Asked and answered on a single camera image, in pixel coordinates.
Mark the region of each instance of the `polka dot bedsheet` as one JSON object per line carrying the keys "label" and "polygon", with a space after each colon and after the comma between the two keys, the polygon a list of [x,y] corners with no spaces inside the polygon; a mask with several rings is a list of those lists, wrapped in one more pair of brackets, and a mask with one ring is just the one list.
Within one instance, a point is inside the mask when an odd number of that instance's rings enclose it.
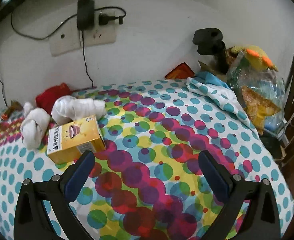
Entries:
{"label": "polka dot bedsheet", "polygon": [[[190,92],[187,85],[159,80],[74,93],[105,100],[107,108],[99,120],[107,149],[95,153],[95,166],[70,203],[94,239],[199,240],[222,208],[198,167],[204,149],[231,173],[271,181],[285,232],[293,198],[255,129],[219,108],[208,91]],[[49,180],[74,163],[54,165],[47,157],[47,135],[34,151],[26,150],[19,130],[0,144],[0,231],[8,240],[22,181]],[[49,202],[44,206],[56,233],[66,239]],[[247,207],[244,203],[227,238],[236,235]]]}

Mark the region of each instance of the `wall outlet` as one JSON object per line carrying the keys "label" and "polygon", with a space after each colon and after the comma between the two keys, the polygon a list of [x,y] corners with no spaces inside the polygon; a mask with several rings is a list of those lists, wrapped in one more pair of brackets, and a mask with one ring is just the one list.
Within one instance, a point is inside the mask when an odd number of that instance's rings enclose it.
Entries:
{"label": "wall outlet", "polygon": [[[107,25],[100,26],[98,23],[98,16],[100,13],[102,12],[96,11],[95,13],[95,26],[91,30],[84,31],[85,47],[114,43],[116,41],[115,21],[110,21]],[[103,13],[109,16],[115,16],[115,10],[113,9],[104,10]]]}
{"label": "wall outlet", "polygon": [[[48,33],[57,28],[62,21],[52,22],[48,26]],[[58,32],[49,38],[50,52],[52,56],[58,56],[69,51],[80,49],[79,31],[76,17],[70,19]]]}

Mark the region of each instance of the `yellow box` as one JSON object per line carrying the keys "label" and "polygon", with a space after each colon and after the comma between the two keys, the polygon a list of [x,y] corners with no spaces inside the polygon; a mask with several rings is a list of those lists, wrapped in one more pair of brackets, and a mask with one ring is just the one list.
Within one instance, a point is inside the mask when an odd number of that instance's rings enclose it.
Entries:
{"label": "yellow box", "polygon": [[85,150],[95,153],[105,149],[94,115],[49,130],[47,155],[56,164],[76,160]]}

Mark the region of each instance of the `yellow plush toy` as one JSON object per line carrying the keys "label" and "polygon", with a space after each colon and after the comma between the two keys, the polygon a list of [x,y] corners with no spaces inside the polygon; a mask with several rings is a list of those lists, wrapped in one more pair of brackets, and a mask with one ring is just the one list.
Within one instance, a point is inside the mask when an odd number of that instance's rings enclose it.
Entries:
{"label": "yellow plush toy", "polygon": [[258,70],[262,71],[267,68],[278,71],[277,67],[269,59],[266,52],[263,51],[260,47],[250,45],[250,46],[234,46],[231,48],[231,52],[238,54],[240,51],[244,51],[246,59],[250,62],[251,66]]}

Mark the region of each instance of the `plastic bag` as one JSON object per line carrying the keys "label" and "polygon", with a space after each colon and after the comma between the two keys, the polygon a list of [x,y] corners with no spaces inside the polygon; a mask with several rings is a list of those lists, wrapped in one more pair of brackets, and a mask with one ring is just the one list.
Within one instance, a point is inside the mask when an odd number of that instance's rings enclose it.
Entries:
{"label": "plastic bag", "polygon": [[248,102],[244,100],[244,87],[250,88],[255,93],[259,94],[262,98],[256,97],[257,104],[268,105],[268,107],[276,108],[277,113],[264,118],[263,127],[255,125],[259,133],[263,133],[263,128],[275,132],[282,125],[284,119],[284,94],[285,84],[281,77],[277,76],[274,70],[266,68],[265,70],[258,71],[254,69],[250,62],[244,57],[241,51],[235,61],[232,63],[227,74],[227,84],[234,90],[240,105],[245,109],[248,114]]}

